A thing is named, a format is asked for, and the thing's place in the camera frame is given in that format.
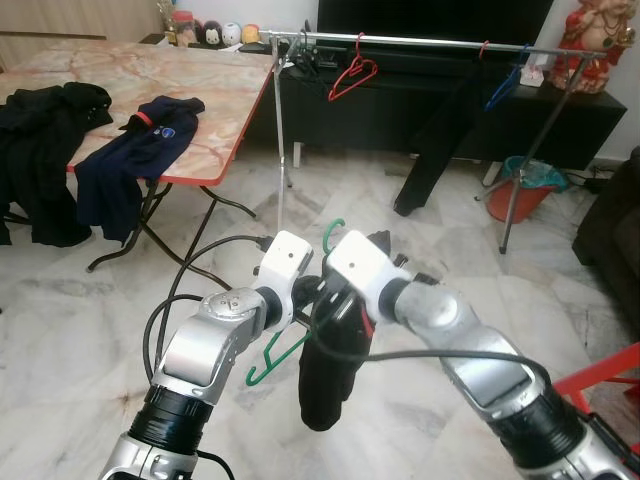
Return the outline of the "black shirt with red collar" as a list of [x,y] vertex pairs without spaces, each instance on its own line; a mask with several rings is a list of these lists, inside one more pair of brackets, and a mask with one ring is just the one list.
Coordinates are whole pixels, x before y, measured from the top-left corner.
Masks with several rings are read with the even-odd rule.
[[[325,298],[343,289],[352,291],[346,280],[326,264],[321,265],[319,276],[326,283]],[[311,308],[310,317],[320,317],[320,303]],[[298,378],[301,419],[317,433],[339,421],[343,403],[351,397],[362,367],[361,362],[348,361],[347,357],[369,355],[375,325],[364,307],[364,325],[320,326],[319,330],[320,342],[311,340],[302,349]]]

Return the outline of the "green hanger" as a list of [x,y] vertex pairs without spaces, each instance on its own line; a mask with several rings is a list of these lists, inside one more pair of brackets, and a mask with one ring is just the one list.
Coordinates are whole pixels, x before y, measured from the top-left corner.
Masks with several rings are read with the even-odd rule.
[[[343,218],[337,218],[332,221],[324,230],[323,237],[321,237],[321,251],[323,251],[323,259],[332,253],[337,247],[337,241],[332,239],[334,229],[344,227],[346,225],[346,220]],[[280,337],[285,332],[285,329],[288,328],[287,324],[283,324],[279,326],[278,329],[271,329],[271,337],[266,343],[264,349],[262,349],[262,366],[251,367],[250,371],[247,372],[246,383],[247,387],[256,387],[257,384],[261,383],[262,380],[266,378],[266,376],[270,375],[276,367],[284,364],[284,361],[289,358],[289,356],[293,355],[294,352],[298,352],[297,356],[301,357],[302,349],[306,347],[307,343],[310,343],[311,340],[315,340],[315,342],[320,342],[320,326],[325,326],[326,323],[330,320],[329,317],[306,317],[303,312],[296,312],[294,314],[294,320],[297,321],[298,324],[305,326],[307,332],[301,335],[300,338],[297,339],[297,342],[292,344],[288,349],[284,349],[282,352],[276,353],[274,355],[273,349],[276,347],[276,343],[279,342]]]

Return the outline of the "thin black hanger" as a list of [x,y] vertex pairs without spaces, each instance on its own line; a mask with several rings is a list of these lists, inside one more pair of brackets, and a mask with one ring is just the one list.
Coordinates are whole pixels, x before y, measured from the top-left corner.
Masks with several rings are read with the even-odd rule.
[[289,46],[287,51],[287,67],[285,73],[296,81],[310,82],[315,81],[317,74],[317,60],[315,58],[315,49],[308,41],[308,32],[302,29]]

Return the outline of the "blue hanger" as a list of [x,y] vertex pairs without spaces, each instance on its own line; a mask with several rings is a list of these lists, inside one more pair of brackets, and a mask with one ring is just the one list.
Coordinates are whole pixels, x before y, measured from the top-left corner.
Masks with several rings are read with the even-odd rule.
[[506,99],[507,96],[511,95],[511,92],[513,90],[515,90],[518,81],[520,81],[522,70],[524,70],[527,59],[529,59],[529,49],[530,44],[525,44],[524,46],[522,46],[522,49],[520,50],[520,52],[518,52],[515,63],[513,63],[512,69],[509,70],[508,76],[499,83],[499,86],[497,88],[495,88],[492,96],[489,97],[489,100],[486,100],[484,105],[485,113],[489,113],[489,111],[492,111],[495,106],[499,104],[499,102],[502,102],[504,99]]

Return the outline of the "long black garment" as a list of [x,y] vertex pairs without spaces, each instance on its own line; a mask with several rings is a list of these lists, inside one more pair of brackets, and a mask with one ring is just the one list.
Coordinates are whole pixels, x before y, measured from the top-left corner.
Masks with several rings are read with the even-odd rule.
[[412,138],[417,155],[402,184],[393,210],[407,218],[425,206],[454,152],[474,129],[485,108],[485,61],[476,58],[456,86]]

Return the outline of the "red bin with teal bag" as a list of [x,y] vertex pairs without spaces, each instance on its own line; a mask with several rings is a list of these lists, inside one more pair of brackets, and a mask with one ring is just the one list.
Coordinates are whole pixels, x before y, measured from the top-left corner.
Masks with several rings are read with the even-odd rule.
[[522,156],[507,157],[500,169],[503,182],[486,200],[486,210],[495,220],[507,219],[509,197],[515,192],[511,180],[515,179],[515,170],[521,164],[524,164],[524,179],[520,182],[521,191],[516,198],[513,223],[521,223],[529,218],[531,212],[552,193],[563,192],[571,187],[567,175],[550,164],[538,160],[526,161]]

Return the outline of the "navy shirt with red collar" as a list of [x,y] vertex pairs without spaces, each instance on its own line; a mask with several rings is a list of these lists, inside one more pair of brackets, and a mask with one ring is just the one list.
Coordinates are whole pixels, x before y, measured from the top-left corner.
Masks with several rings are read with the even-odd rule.
[[108,241],[128,241],[142,212],[138,180],[155,184],[187,150],[204,111],[200,99],[168,96],[138,106],[118,137],[76,165],[79,223]]

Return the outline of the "pink marble folding table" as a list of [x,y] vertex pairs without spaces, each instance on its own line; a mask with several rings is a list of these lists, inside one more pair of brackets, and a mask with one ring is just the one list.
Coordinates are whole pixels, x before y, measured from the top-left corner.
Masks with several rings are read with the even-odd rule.
[[84,133],[70,157],[67,172],[92,152],[118,137],[138,106],[159,96],[198,99],[205,109],[186,151],[155,182],[143,184],[140,224],[120,250],[93,260],[95,270],[133,250],[148,237],[170,259],[183,259],[151,227],[150,220],[175,186],[200,189],[211,209],[218,205],[248,212],[248,207],[214,193],[223,183],[238,147],[250,127],[271,76],[269,55],[221,52],[196,47],[169,47],[106,40],[63,40],[36,52],[17,67],[0,73],[0,104],[17,90],[40,90],[67,82],[96,84],[111,99],[110,123]]

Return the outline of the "red plastic stool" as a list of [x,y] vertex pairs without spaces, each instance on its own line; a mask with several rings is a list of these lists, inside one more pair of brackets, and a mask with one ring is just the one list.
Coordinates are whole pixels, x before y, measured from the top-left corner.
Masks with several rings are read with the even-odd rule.
[[559,394],[566,397],[573,406],[582,412],[590,413],[591,408],[584,392],[586,389],[596,387],[602,383],[614,383],[628,385],[628,389],[623,396],[630,399],[636,410],[639,410],[640,401],[640,379],[626,378],[626,372],[639,370],[640,367],[640,343],[631,344],[620,352],[595,362],[595,364],[584,367],[566,378],[559,379],[554,383]]

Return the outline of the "black round figurine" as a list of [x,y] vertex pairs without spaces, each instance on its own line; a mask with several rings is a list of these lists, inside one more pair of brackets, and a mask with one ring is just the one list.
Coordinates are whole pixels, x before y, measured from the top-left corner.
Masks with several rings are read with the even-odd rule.
[[197,28],[197,38],[204,46],[220,47],[223,45],[221,24],[215,22],[215,20],[207,20]]

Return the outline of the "dark grey fabric sofa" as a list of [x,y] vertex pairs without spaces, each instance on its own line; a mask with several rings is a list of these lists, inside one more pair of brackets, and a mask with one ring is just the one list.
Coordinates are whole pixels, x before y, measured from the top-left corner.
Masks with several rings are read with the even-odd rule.
[[572,250],[607,285],[622,324],[640,334],[640,174],[637,151],[618,166],[581,220]]

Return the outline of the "jar with red lid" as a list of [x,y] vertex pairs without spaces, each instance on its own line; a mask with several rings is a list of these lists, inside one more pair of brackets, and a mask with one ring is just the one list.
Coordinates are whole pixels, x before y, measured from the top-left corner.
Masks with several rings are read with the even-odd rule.
[[173,44],[177,47],[189,47],[198,45],[198,36],[196,33],[197,22],[195,15],[187,10],[174,10],[170,14],[170,31],[173,32]]

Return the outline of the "white box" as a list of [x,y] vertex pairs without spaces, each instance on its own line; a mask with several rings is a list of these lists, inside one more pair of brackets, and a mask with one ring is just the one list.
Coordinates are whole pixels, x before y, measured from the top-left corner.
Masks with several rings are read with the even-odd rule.
[[532,88],[540,88],[543,86],[547,76],[547,65],[543,61],[527,61],[524,68],[521,69],[520,79],[518,82],[521,86],[527,86]]

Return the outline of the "black shirt with white logo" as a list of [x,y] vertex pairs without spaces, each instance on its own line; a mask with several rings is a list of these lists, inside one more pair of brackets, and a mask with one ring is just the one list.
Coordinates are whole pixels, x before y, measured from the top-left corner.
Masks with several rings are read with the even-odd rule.
[[31,241],[70,247],[91,229],[76,218],[67,166],[84,136],[113,123],[113,100],[97,84],[67,82],[41,90],[15,90],[0,105],[0,244],[12,243],[4,216],[26,212]]

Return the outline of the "gold trophy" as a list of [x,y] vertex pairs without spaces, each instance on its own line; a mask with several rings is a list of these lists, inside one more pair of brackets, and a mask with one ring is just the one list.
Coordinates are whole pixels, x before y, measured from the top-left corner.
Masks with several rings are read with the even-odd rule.
[[155,0],[157,9],[159,9],[161,19],[163,19],[165,32],[175,33],[177,32],[177,23],[175,23],[173,14],[175,12],[175,6],[173,0]]

